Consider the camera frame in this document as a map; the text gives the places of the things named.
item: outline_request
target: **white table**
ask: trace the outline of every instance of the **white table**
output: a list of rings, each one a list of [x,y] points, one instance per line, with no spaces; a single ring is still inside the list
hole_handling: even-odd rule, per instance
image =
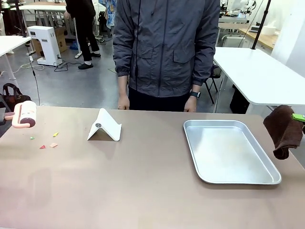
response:
[[[49,20],[48,20],[47,16],[53,17],[54,20],[56,21],[57,19],[55,19],[55,17],[57,17],[57,15],[55,13],[56,12],[64,13],[66,11],[66,5],[65,5],[65,3],[62,3],[62,2],[61,3],[34,2],[34,3],[28,4],[28,5],[19,6],[19,9],[22,12],[24,25],[27,28],[28,26],[27,26],[25,14],[24,14],[25,10],[41,11],[42,15],[44,17],[45,23],[48,23]],[[55,27],[53,21],[52,20],[50,20],[50,21],[51,21],[51,25],[48,25],[48,26]],[[73,20],[73,23],[74,23],[75,32],[76,32],[75,20]],[[70,31],[69,23],[66,22],[66,25],[67,25],[67,30]],[[75,56],[75,58],[78,59],[81,56],[82,52],[81,52],[81,49],[80,49],[80,45],[78,43],[77,32],[76,32],[76,41],[77,41],[78,52],[79,53]]]
[[[250,103],[247,114],[259,114],[264,106],[305,106],[305,78],[265,52],[216,47],[214,60],[223,71],[220,91],[229,78]]]
[[[7,65],[7,72],[9,74],[10,80],[14,81],[14,84],[18,86],[17,80],[14,76],[13,70],[10,67],[9,59],[6,55],[12,49],[15,49],[22,44],[30,41],[31,37],[21,37],[21,36],[0,36],[0,56],[4,56],[6,65]]]

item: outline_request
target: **jacket zipper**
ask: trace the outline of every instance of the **jacket zipper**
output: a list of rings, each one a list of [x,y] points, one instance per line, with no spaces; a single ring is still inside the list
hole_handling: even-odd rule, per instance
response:
[[[166,0],[165,25],[164,25],[164,34],[163,34],[162,51],[161,51],[161,61],[160,61],[160,72],[159,72],[159,81],[158,81],[158,96],[160,96],[160,88],[161,88],[161,73],[162,73],[162,62],[163,62],[165,32],[166,32],[166,25],[167,25],[168,1],[169,1],[169,0]]]

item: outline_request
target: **wristwatch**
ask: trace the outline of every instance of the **wristwatch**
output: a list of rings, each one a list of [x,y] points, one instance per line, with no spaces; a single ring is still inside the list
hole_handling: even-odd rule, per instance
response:
[[[197,99],[200,98],[200,95],[201,95],[201,92],[190,92],[190,96],[194,96],[194,97],[196,97]]]

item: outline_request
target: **brown towel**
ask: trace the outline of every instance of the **brown towel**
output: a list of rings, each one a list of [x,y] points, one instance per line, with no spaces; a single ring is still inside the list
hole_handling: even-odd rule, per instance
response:
[[[274,156],[279,160],[287,159],[289,148],[296,149],[300,146],[303,137],[303,123],[292,119],[293,113],[291,107],[281,105],[264,120],[275,145]]]

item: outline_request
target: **floor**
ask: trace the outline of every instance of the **floor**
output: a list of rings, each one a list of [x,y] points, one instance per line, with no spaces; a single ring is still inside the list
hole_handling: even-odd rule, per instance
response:
[[[80,71],[77,64],[69,64],[68,71],[54,72],[54,68],[45,67],[42,71],[35,70],[38,89],[40,95],[40,105],[42,106],[67,106],[67,107],[87,107],[87,108],[101,108],[116,109],[118,103],[118,87],[117,77],[111,70],[115,65],[112,59],[113,46],[112,41],[107,42],[106,45],[100,46],[102,58],[94,59],[92,61],[94,68],[86,71]],[[21,46],[14,50],[15,54],[8,55],[9,61],[13,71],[16,71],[21,65],[28,63],[29,59],[26,56],[27,50]],[[77,51],[67,50],[61,54],[62,58],[71,63],[80,62],[82,59],[74,59]],[[3,57],[0,57],[0,71],[6,70]],[[23,94],[29,95],[34,102],[39,104],[37,87],[32,70],[20,69],[15,76],[18,80],[19,88]],[[215,80],[219,88],[221,80]],[[5,83],[10,82],[6,73],[0,77],[0,88]],[[211,92],[216,101],[217,92],[212,87]],[[212,104],[206,87],[201,88],[201,97],[197,103],[198,112],[212,113],[214,105]],[[232,84],[228,82],[225,91],[222,91],[219,96],[219,103],[217,106],[218,113],[231,113],[229,108],[234,89]],[[0,136],[9,128],[0,128]],[[305,154],[303,148],[293,151],[294,155],[305,166]]]

